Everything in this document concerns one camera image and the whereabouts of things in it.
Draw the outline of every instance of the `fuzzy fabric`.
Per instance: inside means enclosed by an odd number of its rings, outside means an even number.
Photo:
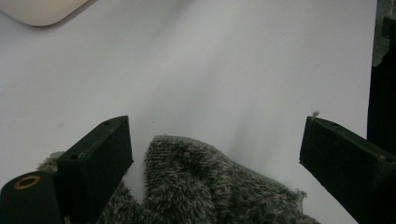
[[[56,172],[58,157],[38,170]],[[302,212],[303,192],[250,171],[208,144],[156,136],[145,162],[143,203],[121,182],[99,223],[318,223]]]

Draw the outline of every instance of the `white surface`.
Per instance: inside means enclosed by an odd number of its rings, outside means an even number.
[[[88,0],[0,0],[0,11],[29,25],[46,26],[60,21]]]
[[[97,1],[37,29],[0,15],[0,185],[129,115],[142,200],[156,134],[183,135],[355,223],[299,161],[314,110],[365,136],[375,1]]]

